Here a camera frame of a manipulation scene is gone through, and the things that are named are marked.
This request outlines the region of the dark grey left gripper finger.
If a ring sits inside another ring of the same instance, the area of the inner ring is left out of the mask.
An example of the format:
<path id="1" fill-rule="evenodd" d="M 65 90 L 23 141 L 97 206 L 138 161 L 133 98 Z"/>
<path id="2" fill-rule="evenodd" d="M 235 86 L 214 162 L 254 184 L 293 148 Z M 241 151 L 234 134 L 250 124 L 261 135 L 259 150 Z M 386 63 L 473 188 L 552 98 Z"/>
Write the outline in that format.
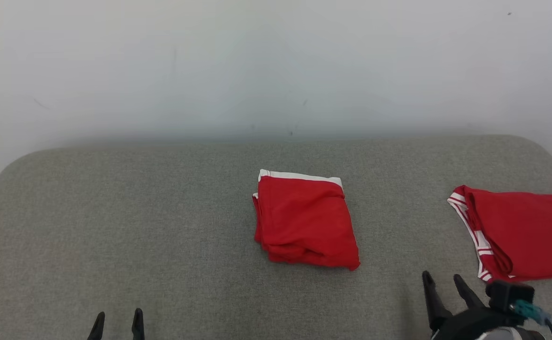
<path id="1" fill-rule="evenodd" d="M 136 308 L 131 328 L 133 340 L 144 340 L 144 316 L 141 308 Z"/>
<path id="2" fill-rule="evenodd" d="M 96 320 L 94 321 L 94 324 L 92 326 L 92 329 L 88 335 L 87 340 L 101 340 L 103 337 L 103 329 L 104 329 L 104 322 L 105 322 L 105 312 L 100 312 Z"/>

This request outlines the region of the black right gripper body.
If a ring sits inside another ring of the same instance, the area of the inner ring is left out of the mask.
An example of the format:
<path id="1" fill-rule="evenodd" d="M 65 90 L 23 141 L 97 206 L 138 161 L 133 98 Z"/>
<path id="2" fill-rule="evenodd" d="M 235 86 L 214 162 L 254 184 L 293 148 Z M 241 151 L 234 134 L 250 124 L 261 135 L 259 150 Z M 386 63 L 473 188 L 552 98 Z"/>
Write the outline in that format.
<path id="1" fill-rule="evenodd" d="M 432 340 L 544 340 L 538 331 L 522 327 L 526 318 L 512 311 L 489 307 L 468 308 L 451 314 L 444 307 L 431 308 Z"/>

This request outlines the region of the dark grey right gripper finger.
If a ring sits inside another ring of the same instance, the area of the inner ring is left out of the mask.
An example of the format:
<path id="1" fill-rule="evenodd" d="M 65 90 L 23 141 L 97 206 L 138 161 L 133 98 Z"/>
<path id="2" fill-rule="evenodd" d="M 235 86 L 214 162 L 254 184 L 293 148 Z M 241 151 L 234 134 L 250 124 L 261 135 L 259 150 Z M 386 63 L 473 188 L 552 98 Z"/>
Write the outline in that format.
<path id="1" fill-rule="evenodd" d="M 478 295 L 466 284 L 461 275 L 454 275 L 454 282 L 460 297 L 467 308 L 484 308 L 485 305 Z"/>
<path id="2" fill-rule="evenodd" d="M 422 272 L 422 282 L 425 295 L 425 307 L 431 331 L 438 331 L 446 320 L 452 317 L 451 312 L 444 307 L 436 292 L 436 284 L 428 271 Z"/>

